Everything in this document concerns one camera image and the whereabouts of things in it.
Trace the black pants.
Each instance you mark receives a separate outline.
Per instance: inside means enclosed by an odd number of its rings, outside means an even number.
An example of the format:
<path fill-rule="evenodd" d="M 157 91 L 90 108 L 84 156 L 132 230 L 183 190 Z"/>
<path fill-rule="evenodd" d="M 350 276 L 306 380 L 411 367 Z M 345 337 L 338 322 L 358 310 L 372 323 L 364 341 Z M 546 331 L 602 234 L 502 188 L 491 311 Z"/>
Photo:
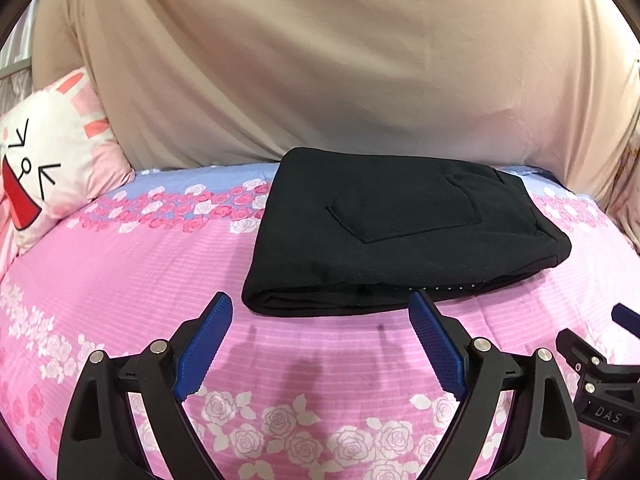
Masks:
<path fill-rule="evenodd" d="M 378 313 L 417 290 L 438 301 L 510 286 L 571 250 L 513 174 L 296 148 L 272 181 L 242 299 L 279 318 Z"/>

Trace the pink rose bed sheet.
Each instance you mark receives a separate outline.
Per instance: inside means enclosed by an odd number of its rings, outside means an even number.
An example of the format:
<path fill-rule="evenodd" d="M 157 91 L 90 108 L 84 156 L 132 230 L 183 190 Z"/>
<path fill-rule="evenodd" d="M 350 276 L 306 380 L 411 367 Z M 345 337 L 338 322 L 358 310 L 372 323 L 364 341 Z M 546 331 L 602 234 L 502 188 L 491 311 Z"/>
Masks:
<path fill-rule="evenodd" d="M 138 353 L 216 292 L 239 297 L 275 171 L 142 172 L 12 263 L 1 283 L 1 413 L 45 477 L 93 351 Z M 531 171 L 522 178 L 570 237 L 570 256 L 442 312 L 509 352 L 552 348 L 569 328 L 611 362 L 637 362 L 638 340 L 611 318 L 616 304 L 638 307 L 637 254 L 589 198 Z M 456 407 L 405 312 L 284 320 L 240 302 L 184 406 L 228 479 L 413 479 Z"/>

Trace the beige fabric cover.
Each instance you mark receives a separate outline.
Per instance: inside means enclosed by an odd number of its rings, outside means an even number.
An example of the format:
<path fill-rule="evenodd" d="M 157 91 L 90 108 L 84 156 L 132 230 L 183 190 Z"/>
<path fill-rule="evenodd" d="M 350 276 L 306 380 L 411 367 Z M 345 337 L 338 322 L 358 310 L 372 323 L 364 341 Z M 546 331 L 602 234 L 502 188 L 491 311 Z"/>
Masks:
<path fill-rule="evenodd" d="M 612 0 L 39 0 L 32 76 L 77 67 L 138 169 L 296 146 L 547 169 L 602 197 L 639 113 Z"/>

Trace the bunny face pillow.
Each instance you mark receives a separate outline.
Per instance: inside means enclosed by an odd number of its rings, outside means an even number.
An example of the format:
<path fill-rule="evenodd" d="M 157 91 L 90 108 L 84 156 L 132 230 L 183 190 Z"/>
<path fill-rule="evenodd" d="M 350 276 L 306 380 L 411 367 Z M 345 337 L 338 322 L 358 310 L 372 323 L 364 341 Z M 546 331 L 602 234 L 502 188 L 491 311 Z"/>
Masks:
<path fill-rule="evenodd" d="M 21 254 L 58 222 L 133 178 L 85 68 L 1 118 L 1 188 Z"/>

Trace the silver curtain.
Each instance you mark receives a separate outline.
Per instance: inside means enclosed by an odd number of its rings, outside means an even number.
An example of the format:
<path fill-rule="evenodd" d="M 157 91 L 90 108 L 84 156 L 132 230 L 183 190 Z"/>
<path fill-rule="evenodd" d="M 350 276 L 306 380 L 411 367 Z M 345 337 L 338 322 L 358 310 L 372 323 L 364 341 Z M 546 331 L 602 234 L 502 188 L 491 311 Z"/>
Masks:
<path fill-rule="evenodd" d="M 0 113 L 32 94 L 32 36 L 39 0 L 32 0 L 1 49 Z"/>

